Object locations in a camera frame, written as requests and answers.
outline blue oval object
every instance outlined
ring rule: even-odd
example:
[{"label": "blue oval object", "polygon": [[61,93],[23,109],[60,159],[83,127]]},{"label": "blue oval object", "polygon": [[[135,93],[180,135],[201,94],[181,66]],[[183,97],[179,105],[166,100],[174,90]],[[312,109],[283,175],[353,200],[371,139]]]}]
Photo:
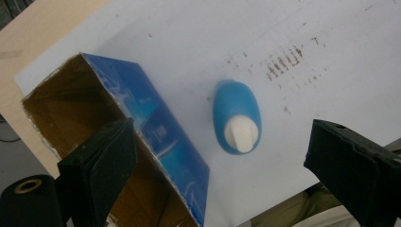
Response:
[{"label": "blue oval object", "polygon": [[261,117],[251,89],[234,80],[218,84],[213,106],[215,133],[220,146],[232,154],[254,150],[262,132]]}]

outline wooden surface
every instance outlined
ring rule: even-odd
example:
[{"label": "wooden surface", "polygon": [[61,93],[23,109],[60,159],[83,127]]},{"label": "wooden surface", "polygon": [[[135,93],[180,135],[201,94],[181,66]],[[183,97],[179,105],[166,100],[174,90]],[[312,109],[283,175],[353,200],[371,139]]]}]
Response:
[{"label": "wooden surface", "polygon": [[0,31],[0,113],[55,177],[58,160],[28,122],[14,76],[106,2],[37,0]]}]

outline white cap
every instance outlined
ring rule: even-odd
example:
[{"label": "white cap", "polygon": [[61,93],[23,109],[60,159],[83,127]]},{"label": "white cap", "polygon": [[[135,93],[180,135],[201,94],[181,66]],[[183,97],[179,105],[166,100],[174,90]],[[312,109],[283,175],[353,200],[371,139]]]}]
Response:
[{"label": "white cap", "polygon": [[251,151],[258,136],[256,124],[246,115],[233,116],[225,125],[224,137],[227,143],[239,152]]}]

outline open box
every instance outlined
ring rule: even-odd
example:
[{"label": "open box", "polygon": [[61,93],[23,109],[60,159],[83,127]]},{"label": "open box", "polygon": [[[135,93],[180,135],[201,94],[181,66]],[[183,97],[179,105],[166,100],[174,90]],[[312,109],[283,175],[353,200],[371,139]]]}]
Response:
[{"label": "open box", "polygon": [[138,64],[76,55],[23,105],[60,158],[105,124],[131,116],[138,165],[112,217],[118,226],[203,225],[209,168]]}]

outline white table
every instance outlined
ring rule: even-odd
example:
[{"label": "white table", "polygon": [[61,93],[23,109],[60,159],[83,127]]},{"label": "white table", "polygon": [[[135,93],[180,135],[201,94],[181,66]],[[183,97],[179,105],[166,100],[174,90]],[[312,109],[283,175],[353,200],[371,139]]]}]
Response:
[{"label": "white table", "polygon": [[[16,81],[27,94],[78,51],[140,63],[211,169],[205,226],[236,226],[318,181],[303,167],[314,118],[382,146],[400,137],[400,21],[398,0],[115,0]],[[259,103],[250,154],[215,138],[222,79],[248,84]]]}]

